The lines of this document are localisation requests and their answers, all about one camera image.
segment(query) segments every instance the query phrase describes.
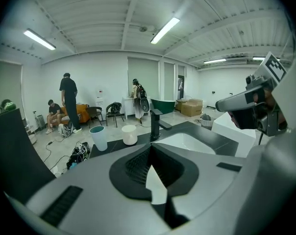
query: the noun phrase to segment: ceiling beam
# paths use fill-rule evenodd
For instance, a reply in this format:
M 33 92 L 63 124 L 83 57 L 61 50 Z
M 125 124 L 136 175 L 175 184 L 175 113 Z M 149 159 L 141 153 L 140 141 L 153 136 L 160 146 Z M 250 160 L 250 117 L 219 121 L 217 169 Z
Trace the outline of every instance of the ceiling beam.
M 126 38 L 127 38 L 127 31 L 130 25 L 130 21 L 132 20 L 132 16 L 134 14 L 135 11 L 135 7 L 137 4 L 138 0 L 131 0 L 129 7 L 128 7 L 128 11 L 127 11 L 127 15 L 126 15 L 126 20 L 125 20 L 125 24 L 124 24 L 124 30 L 123 30 L 123 36 L 122 36 L 122 44 L 121 44 L 121 49 L 125 48 L 125 44 L 126 44 Z
M 210 53 L 211 59 L 215 59 L 215 57 L 223 57 L 226 55 L 240 54 L 240 53 L 268 53 L 271 51 L 274 55 L 279 56 L 283 47 L 278 46 L 253 46 L 253 47 L 241 47 L 241 48 L 233 48 L 233 49 L 225 49 Z M 284 50 L 285 55 L 292 55 L 293 48 L 287 47 Z M 208 60 L 208 55 L 201 55 L 198 57 L 188 59 L 188 63 L 200 62 Z
M 72 42 L 72 40 L 65 34 L 65 32 L 61 29 L 61 27 L 55 22 L 49 12 L 41 5 L 39 0 L 34 0 L 35 4 L 39 8 L 39 10 L 44 13 L 44 18 L 51 24 L 51 26 L 58 30 L 57 32 L 57 40 L 62 43 L 66 49 L 68 49 L 72 54 L 76 53 L 76 48 Z
M 162 53 L 163 53 L 163 51 L 157 51 L 155 49 L 138 50 L 138 48 L 136 47 L 134 47 L 133 49 L 121 50 L 120 45 L 89 46 L 89 47 L 78 48 L 77 53 L 75 54 L 56 53 L 54 56 L 43 58 L 41 64 L 46 64 L 61 58 L 85 54 L 85 53 L 93 53 L 93 52 L 109 53 L 113 51 L 116 51 L 118 53 L 125 53 L 129 57 L 144 58 L 144 59 L 150 59 L 150 60 L 159 60 L 162 57 Z M 191 67 L 197 68 L 195 65 L 187 63 L 186 60 L 180 60 L 179 57 L 166 57 L 165 61 L 169 63 L 178 63 L 179 65 L 190 65 Z
M 240 14 L 238 16 L 226 18 L 216 23 L 212 23 L 194 32 L 193 34 L 185 37 L 184 41 L 179 41 L 173 46 L 171 46 L 170 48 L 168 48 L 167 50 L 165 50 L 164 55 L 165 56 L 168 55 L 170 52 L 190 42 L 192 39 L 199 37 L 203 34 L 209 33 L 213 30 L 222 29 L 222 28 L 229 27 L 235 24 L 240 24 L 243 22 L 250 22 L 256 19 L 261 19 L 261 18 L 285 19 L 285 15 L 284 15 L 284 12 L 280 10 L 258 10 L 258 11 L 248 12 L 248 13 Z
M 80 30 L 80 29 L 88 29 L 88 28 L 94 28 L 95 26 L 101 26 L 101 25 L 117 25 L 117 26 L 124 26 L 126 24 L 126 21 L 122 21 L 122 20 L 103 20 L 103 21 L 99 21 L 99 20 L 92 20 L 92 21 L 88 21 L 88 22 L 79 22 L 79 24 L 70 24 L 67 26 L 62 27 L 63 30 L 66 30 L 67 32 L 71 32 L 74 30 Z M 130 25 L 133 26 L 142 26 L 144 25 L 144 23 L 134 23 L 131 22 Z

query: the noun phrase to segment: backpack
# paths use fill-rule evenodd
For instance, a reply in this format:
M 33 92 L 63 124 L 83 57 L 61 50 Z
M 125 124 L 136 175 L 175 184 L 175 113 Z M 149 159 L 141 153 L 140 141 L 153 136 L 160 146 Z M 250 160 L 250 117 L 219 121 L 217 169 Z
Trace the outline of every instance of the backpack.
M 137 98 L 140 98 L 140 99 L 147 98 L 146 91 L 141 84 L 139 86 L 137 86 L 136 96 L 137 96 Z
M 73 132 L 72 122 L 69 121 L 68 124 L 59 124 L 58 131 L 60 135 L 64 136 L 65 138 L 68 138 Z
M 111 113 L 114 113 L 114 114 L 119 113 L 121 107 L 122 107 L 122 104 L 121 103 L 114 102 L 111 105 Z

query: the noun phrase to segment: white sink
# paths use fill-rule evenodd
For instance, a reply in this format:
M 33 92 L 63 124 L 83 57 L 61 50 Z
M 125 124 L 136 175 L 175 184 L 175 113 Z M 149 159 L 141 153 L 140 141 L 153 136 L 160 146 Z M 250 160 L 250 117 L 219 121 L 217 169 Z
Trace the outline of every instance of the white sink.
M 185 150 L 215 154 L 212 148 L 185 133 L 177 133 L 165 139 L 156 141 L 155 143 L 164 143 Z

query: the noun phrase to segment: table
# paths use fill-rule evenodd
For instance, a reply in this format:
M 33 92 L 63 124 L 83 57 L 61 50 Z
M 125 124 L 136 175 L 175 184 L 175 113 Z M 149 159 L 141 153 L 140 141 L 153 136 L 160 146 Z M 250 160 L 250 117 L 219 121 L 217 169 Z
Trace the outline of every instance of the table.
M 238 142 L 235 157 L 247 157 L 256 140 L 255 130 L 241 130 L 237 128 L 227 112 L 214 120 L 212 131 Z
M 150 97 L 147 97 L 149 105 L 151 104 Z M 135 106 L 134 106 L 134 98 L 132 97 L 124 97 L 123 104 L 125 109 L 125 118 L 127 119 L 127 115 L 135 114 Z

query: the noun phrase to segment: fluorescent ceiling light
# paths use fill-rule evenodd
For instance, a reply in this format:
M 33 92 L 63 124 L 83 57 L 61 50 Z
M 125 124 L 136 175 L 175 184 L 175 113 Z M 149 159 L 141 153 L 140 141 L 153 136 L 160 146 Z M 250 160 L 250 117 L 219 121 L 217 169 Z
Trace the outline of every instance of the fluorescent ceiling light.
M 260 60 L 260 61 L 264 61 L 265 57 L 253 57 L 253 60 Z
M 151 43 L 156 44 L 170 29 L 172 29 L 180 20 L 172 18 L 152 39 Z
M 203 62 L 204 64 L 212 64 L 212 63 L 219 63 L 219 62 L 224 62 L 226 59 L 217 59 L 217 60 L 212 60 L 212 61 L 205 61 Z
M 47 40 L 43 39 L 41 36 L 39 36 L 38 34 L 36 34 L 34 31 L 32 31 L 31 29 L 27 29 L 24 32 L 24 35 L 26 35 L 27 37 L 30 37 L 32 40 L 35 40 L 36 42 L 42 44 L 43 46 L 47 47 L 48 49 L 54 50 L 55 46 L 50 44 Z

